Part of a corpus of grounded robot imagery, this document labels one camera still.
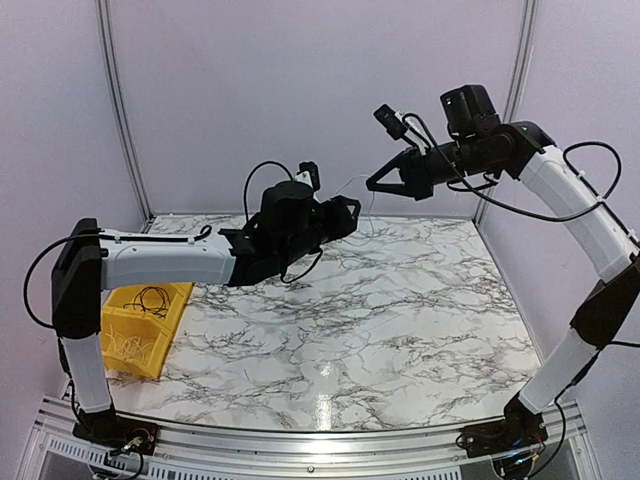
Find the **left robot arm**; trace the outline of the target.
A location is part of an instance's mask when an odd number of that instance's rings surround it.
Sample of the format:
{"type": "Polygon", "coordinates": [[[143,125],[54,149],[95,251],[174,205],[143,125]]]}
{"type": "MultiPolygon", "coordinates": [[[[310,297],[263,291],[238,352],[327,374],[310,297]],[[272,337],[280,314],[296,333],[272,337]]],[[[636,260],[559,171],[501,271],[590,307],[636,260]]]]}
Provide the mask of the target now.
{"type": "Polygon", "coordinates": [[[268,188],[258,213],[240,229],[196,235],[131,234],[80,220],[60,241],[51,273],[52,326],[75,387],[79,423],[106,445],[125,438],[99,345],[101,294],[143,284],[206,283],[253,286],[287,270],[328,242],[354,233],[361,204],[334,196],[320,202],[311,184],[295,178],[268,188]]]}

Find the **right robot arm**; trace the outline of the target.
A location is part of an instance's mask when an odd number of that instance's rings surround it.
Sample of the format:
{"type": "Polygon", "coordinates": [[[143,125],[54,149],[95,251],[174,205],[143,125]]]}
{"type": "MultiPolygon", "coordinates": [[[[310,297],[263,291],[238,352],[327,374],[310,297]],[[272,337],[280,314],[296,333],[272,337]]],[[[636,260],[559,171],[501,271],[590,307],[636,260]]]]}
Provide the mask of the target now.
{"type": "Polygon", "coordinates": [[[542,422],[544,409],[595,363],[614,342],[639,296],[639,239],[624,226],[582,173],[569,164],[568,152],[532,122],[505,123],[481,85],[464,85],[441,95],[450,142],[439,144],[424,121],[388,105],[375,119],[395,140],[408,147],[366,181],[372,192],[416,201],[427,199],[437,185],[483,195],[468,177],[487,183],[502,174],[520,182],[550,209],[536,214],[495,201],[494,206],[531,219],[564,225],[591,261],[598,282],[578,307],[564,339],[544,365],[505,405],[497,424],[477,424],[463,432],[465,441],[482,440],[515,448],[542,422]]]}

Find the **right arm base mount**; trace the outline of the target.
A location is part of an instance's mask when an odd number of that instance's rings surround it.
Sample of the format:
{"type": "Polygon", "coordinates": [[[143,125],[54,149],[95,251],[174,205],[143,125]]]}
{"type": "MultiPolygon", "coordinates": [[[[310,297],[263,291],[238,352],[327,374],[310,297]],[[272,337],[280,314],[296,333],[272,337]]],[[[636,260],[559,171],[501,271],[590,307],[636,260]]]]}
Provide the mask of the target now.
{"type": "Polygon", "coordinates": [[[506,420],[495,420],[463,427],[455,443],[468,458],[478,458],[541,445],[547,439],[543,421],[535,421],[531,428],[522,429],[506,420]]]}

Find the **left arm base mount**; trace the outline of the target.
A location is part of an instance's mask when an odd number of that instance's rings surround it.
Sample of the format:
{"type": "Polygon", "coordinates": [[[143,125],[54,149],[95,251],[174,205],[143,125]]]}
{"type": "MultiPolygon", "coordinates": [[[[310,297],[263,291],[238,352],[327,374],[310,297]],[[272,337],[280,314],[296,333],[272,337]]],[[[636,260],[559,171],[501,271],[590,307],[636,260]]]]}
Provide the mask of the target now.
{"type": "Polygon", "coordinates": [[[74,437],[108,447],[118,453],[141,453],[152,455],[159,436],[156,423],[116,415],[106,420],[77,421],[73,427],[74,437]]]}

